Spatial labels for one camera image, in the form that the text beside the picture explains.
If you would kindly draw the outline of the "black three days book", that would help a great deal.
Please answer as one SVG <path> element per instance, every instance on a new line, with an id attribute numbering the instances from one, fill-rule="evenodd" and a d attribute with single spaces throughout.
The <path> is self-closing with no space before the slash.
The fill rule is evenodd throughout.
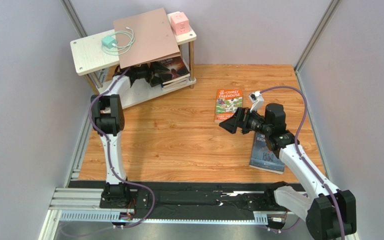
<path id="1" fill-rule="evenodd" d="M 181 56 L 167 58 L 152 63 L 155 74 L 162 85 L 172 84 L 190 74 L 189 68 Z"/>

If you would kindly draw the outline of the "orange 78-storey treehouse book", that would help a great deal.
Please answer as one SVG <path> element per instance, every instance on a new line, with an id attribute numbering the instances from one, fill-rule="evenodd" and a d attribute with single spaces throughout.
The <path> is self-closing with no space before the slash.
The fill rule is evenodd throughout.
<path id="1" fill-rule="evenodd" d="M 216 92 L 214 122 L 221 123 L 231 118 L 237 108 L 242 106 L 242 89 L 218 89 Z"/>

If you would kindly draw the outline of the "black 169-storey treehouse book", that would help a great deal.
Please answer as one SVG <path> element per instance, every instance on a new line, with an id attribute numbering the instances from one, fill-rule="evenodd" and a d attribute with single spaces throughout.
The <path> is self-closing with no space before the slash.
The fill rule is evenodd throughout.
<path id="1" fill-rule="evenodd" d="M 178 78 L 175 78 L 175 79 L 172 79 L 172 80 L 164 81 L 164 82 L 161 84 L 161 87 L 162 87 L 162 88 L 168 88 L 169 86 L 173 86 L 173 85 L 182 83 L 182 82 L 184 82 L 184 81 L 188 81 L 189 78 L 190 78 L 189 75 L 185 75 L 185 76 L 183 76 L 183 77 L 178 77 Z"/>

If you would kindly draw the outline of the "blue-grey 1984 book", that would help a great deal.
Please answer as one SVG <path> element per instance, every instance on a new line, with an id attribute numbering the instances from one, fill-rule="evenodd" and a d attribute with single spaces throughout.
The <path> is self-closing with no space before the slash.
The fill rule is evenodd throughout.
<path id="1" fill-rule="evenodd" d="M 256 132 L 253 137 L 248 165 L 255 169 L 276 174 L 283 174 L 285 172 L 285 164 L 268 149 L 265 136 Z"/>

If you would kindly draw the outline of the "blue 91-storey treehouse book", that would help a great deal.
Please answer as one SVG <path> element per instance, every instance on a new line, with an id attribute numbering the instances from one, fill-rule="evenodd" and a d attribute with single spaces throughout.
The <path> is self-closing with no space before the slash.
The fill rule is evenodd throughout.
<path id="1" fill-rule="evenodd" d="M 179 81 L 176 81 L 176 82 L 172 82 L 172 83 L 170 83 L 170 84 L 163 85 L 161 89 L 162 89 L 163 91 L 169 91 L 169 90 L 171 90 L 171 89 L 175 89 L 175 88 L 184 86 L 184 85 L 186 85 L 188 82 L 189 82 L 188 79 L 185 79 L 185 80 L 182 80 L 182 81 L 179 80 Z"/>

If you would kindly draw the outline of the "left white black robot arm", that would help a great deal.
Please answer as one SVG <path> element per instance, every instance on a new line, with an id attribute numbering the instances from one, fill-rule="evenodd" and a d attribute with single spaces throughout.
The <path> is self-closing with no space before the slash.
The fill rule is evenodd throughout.
<path id="1" fill-rule="evenodd" d="M 149 64 L 132 66 L 115 72 L 108 87 L 90 99 L 88 117 L 97 131 L 104 149 L 106 180 L 101 194 L 102 209 L 123 209 L 133 202 L 126 171 L 123 166 L 121 149 L 125 117 L 121 98 L 136 80 L 159 83 L 155 69 Z"/>

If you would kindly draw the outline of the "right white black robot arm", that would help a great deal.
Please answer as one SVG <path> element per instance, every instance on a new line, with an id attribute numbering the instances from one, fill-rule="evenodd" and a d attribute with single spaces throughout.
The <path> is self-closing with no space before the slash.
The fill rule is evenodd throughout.
<path id="1" fill-rule="evenodd" d="M 279 183 L 271 194 L 279 206 L 292 211 L 306 223 L 315 240 L 335 240 L 357 231 L 356 198 L 350 190 L 340 190 L 327 179 L 305 154 L 295 135 L 287 130 L 284 107 L 269 103 L 264 115 L 239 107 L 232 117 L 219 123 L 231 134 L 240 129 L 264 135 L 270 151 L 296 176 L 307 195 L 285 183 Z"/>

